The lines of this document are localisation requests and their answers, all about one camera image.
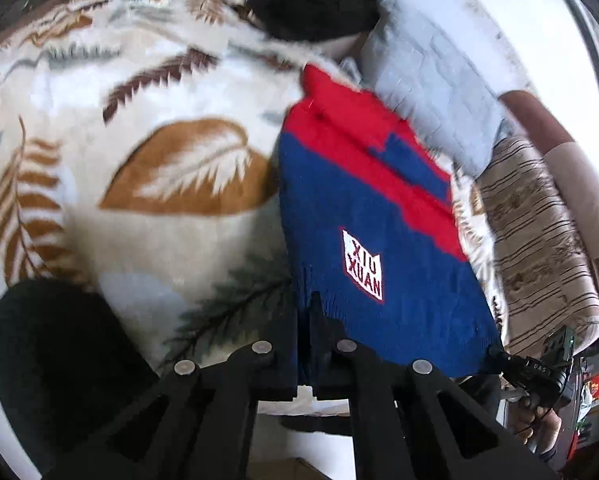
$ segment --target blanket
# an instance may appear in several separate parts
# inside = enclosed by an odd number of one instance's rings
[[[244,0],[71,0],[2,43],[0,296],[93,288],[157,371],[225,359],[292,301],[279,131],[307,62],[353,84],[253,23]],[[445,171],[492,309],[479,192]]]

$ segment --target knitted sweater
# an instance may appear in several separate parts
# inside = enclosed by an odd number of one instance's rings
[[[449,176],[408,123],[314,66],[279,140],[282,224],[300,328],[310,294],[385,360],[448,376],[500,344],[457,237]]]

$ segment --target person's hand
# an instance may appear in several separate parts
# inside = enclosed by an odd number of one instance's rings
[[[525,397],[515,404],[515,408],[511,410],[512,430],[526,445],[534,433],[533,428],[529,428],[529,426],[535,420],[541,419],[541,429],[539,430],[541,440],[537,444],[537,451],[542,454],[553,449],[559,436],[559,430],[562,427],[562,419],[554,410],[548,408],[537,408],[533,412],[529,408],[529,402],[530,399]]]

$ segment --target white label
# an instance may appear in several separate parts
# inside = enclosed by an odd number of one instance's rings
[[[383,303],[384,282],[381,273],[381,255],[371,255],[357,238],[342,229],[343,267],[359,288]]]

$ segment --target striped fabric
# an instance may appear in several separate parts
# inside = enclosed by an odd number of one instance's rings
[[[599,337],[599,294],[541,155],[527,138],[509,137],[495,147],[479,186],[509,306],[507,350],[538,356],[544,339],[566,324],[582,351]]]

